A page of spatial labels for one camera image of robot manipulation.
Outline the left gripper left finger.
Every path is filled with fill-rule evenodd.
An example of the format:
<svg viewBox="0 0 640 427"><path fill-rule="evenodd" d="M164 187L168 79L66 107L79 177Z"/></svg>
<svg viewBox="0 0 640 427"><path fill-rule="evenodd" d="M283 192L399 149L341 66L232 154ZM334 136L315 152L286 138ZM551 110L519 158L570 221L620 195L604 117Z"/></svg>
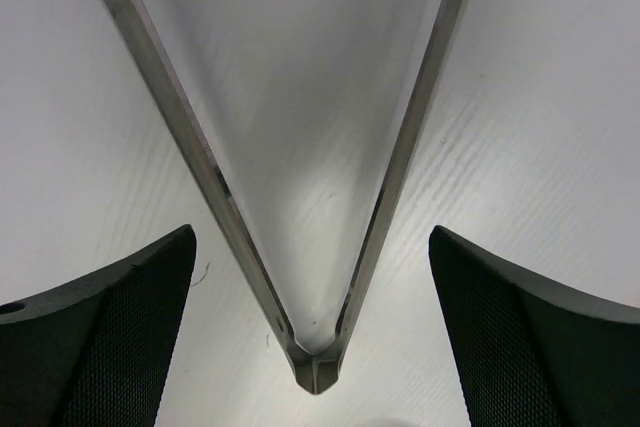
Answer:
<svg viewBox="0 0 640 427"><path fill-rule="evenodd" d="M195 266L184 225L1 307L4 426L152 426Z"/></svg>

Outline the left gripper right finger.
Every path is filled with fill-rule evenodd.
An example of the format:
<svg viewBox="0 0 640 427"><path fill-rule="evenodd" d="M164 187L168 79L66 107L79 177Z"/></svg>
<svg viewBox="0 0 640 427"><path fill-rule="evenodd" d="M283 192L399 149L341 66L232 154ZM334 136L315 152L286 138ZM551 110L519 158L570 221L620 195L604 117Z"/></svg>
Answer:
<svg viewBox="0 0 640 427"><path fill-rule="evenodd" d="M473 426L636 426L639 311L442 226L429 260Z"/></svg>

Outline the metal tweezers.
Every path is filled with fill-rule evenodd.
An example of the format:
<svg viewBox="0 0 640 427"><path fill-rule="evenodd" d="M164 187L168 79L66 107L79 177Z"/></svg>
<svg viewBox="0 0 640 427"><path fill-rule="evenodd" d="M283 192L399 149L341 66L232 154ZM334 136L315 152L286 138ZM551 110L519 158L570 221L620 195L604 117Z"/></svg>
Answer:
<svg viewBox="0 0 640 427"><path fill-rule="evenodd" d="M294 328L143 0L102 0L272 328L297 384L320 395L339 379L367 291L466 0L441 0L328 347L310 353Z"/></svg>

